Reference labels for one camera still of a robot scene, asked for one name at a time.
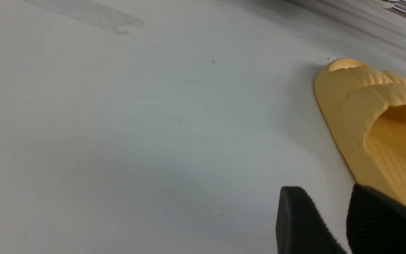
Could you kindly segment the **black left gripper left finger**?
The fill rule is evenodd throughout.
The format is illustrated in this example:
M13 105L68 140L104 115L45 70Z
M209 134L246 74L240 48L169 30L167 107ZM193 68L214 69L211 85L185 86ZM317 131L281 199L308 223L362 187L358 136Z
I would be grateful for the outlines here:
M276 220L279 254L345 254L306 191L283 186Z

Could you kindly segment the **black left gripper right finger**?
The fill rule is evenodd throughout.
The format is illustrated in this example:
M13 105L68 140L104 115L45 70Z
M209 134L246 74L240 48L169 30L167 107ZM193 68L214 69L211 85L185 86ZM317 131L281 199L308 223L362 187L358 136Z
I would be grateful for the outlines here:
M355 184L346 236L353 254L406 254L406 206L370 186Z

